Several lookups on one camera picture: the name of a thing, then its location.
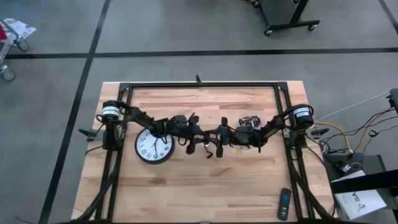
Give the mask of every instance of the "black remote control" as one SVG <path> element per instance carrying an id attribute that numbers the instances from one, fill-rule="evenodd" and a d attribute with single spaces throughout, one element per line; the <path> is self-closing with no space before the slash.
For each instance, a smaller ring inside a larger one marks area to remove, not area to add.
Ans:
<path id="1" fill-rule="evenodd" d="M 290 194 L 292 193 L 289 189 L 282 189 L 280 193 L 278 219 L 282 221 L 287 220 L 287 214 L 289 213 Z"/>

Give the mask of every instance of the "clock face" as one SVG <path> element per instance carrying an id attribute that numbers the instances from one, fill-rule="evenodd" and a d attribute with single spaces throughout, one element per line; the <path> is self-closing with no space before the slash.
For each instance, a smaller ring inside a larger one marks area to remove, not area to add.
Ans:
<path id="1" fill-rule="evenodd" d="M 144 162 L 160 164 L 169 159 L 173 154 L 174 138 L 171 135 L 163 138 L 155 138 L 148 129 L 143 129 L 138 134 L 135 147 L 137 155 Z"/>

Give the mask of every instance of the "white paper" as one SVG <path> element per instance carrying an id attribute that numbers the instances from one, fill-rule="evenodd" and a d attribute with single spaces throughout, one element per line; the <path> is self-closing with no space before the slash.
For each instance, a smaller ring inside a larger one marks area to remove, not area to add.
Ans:
<path id="1" fill-rule="evenodd" d="M 361 177 L 364 175 L 365 173 L 363 170 L 359 170 L 332 182 Z M 340 207 L 350 220 L 387 206 L 377 190 L 363 190 L 358 192 L 335 194 L 335 197 L 337 202 L 340 204 Z"/>

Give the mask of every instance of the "caster wheel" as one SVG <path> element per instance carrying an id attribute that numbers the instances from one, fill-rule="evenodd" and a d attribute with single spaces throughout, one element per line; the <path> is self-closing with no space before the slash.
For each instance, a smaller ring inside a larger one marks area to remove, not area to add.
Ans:
<path id="1" fill-rule="evenodd" d="M 264 31 L 264 35 L 266 35 L 267 37 L 269 37 L 271 34 L 272 34 L 272 30 Z"/>
<path id="2" fill-rule="evenodd" d="M 24 38 L 20 38 L 18 41 L 17 41 L 17 48 L 19 49 L 19 50 L 21 50 L 21 51 L 23 51 L 23 52 L 26 52 L 26 51 L 28 51 L 29 50 L 29 43 L 28 43 L 28 41 L 26 41 Z"/>
<path id="3" fill-rule="evenodd" d="M 15 72 L 11 69 L 5 69 L 1 74 L 1 78 L 9 82 L 13 81 L 15 79 L 15 76 Z"/>
<path id="4" fill-rule="evenodd" d="M 315 30 L 316 26 L 317 25 L 310 25 L 310 26 L 308 26 L 308 30 L 313 31 L 313 30 Z"/>

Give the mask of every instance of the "gray floor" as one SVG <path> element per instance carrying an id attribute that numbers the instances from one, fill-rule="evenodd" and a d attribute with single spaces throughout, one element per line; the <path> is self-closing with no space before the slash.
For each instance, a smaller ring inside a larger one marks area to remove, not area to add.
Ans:
<path id="1" fill-rule="evenodd" d="M 38 31 L 30 54 L 89 51 L 104 0 L 0 0 L 0 15 Z M 398 3 L 386 0 L 398 18 Z M 313 32 L 292 29 L 264 37 L 264 23 L 240 0 L 112 0 L 97 52 L 173 50 L 340 49 L 398 47 L 398 35 L 378 0 L 310 1 L 303 19 L 320 19 Z M 20 54 L 11 50 L 11 54 Z M 397 87 L 398 53 L 96 58 L 88 76 L 50 222 L 70 218 L 86 142 L 78 128 L 92 125 L 102 82 L 203 80 L 303 80 L 316 117 Z M 17 73 L 0 80 L 0 223 L 37 223 L 85 59 L 7 60 Z M 325 121 L 361 126 L 388 108 L 378 98 Z M 384 123 L 380 130 L 398 121 Z M 381 134 L 367 154 L 381 154 L 398 169 L 396 131 Z M 356 145 L 358 137 L 352 138 Z M 343 147 L 342 139 L 333 142 Z M 362 217 L 395 223 L 388 210 Z"/>

